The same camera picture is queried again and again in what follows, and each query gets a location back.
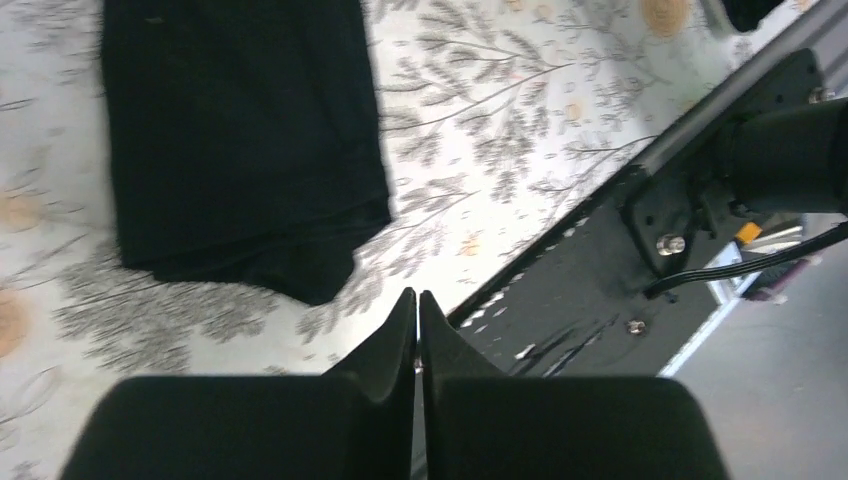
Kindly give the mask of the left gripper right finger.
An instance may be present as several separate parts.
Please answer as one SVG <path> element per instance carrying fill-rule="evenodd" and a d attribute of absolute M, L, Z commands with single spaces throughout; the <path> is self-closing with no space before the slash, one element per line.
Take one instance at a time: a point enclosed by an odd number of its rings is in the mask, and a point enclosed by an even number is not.
<path fill-rule="evenodd" d="M 503 373 L 422 293 L 419 352 L 432 479 L 725 479 L 698 402 L 651 376 Z"/>

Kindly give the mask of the floral patterned table mat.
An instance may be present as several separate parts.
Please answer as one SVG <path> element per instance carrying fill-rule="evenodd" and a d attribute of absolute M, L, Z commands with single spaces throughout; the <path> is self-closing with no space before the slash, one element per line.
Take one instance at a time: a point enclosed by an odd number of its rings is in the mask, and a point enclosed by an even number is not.
<path fill-rule="evenodd" d="M 1 475 L 55 479 L 134 374 L 320 373 L 406 286 L 454 308 L 809 8 L 368 1 L 394 222 L 326 307 L 162 285 L 113 243 L 97 1 L 1 5 Z"/>

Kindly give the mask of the black garment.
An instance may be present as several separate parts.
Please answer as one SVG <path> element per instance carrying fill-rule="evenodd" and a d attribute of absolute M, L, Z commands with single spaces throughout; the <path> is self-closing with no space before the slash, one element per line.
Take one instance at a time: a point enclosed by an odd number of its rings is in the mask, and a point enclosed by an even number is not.
<path fill-rule="evenodd" d="M 360 3 L 107 1 L 100 56 L 122 264 L 333 300 L 391 220 Z"/>

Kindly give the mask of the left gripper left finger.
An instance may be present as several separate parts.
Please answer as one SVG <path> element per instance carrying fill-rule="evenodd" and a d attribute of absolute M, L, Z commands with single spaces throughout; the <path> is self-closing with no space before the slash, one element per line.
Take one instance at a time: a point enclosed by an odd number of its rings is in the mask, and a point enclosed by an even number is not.
<path fill-rule="evenodd" d="M 406 479 L 415 292 L 321 375 L 136 376 L 97 404 L 65 479 Z"/>

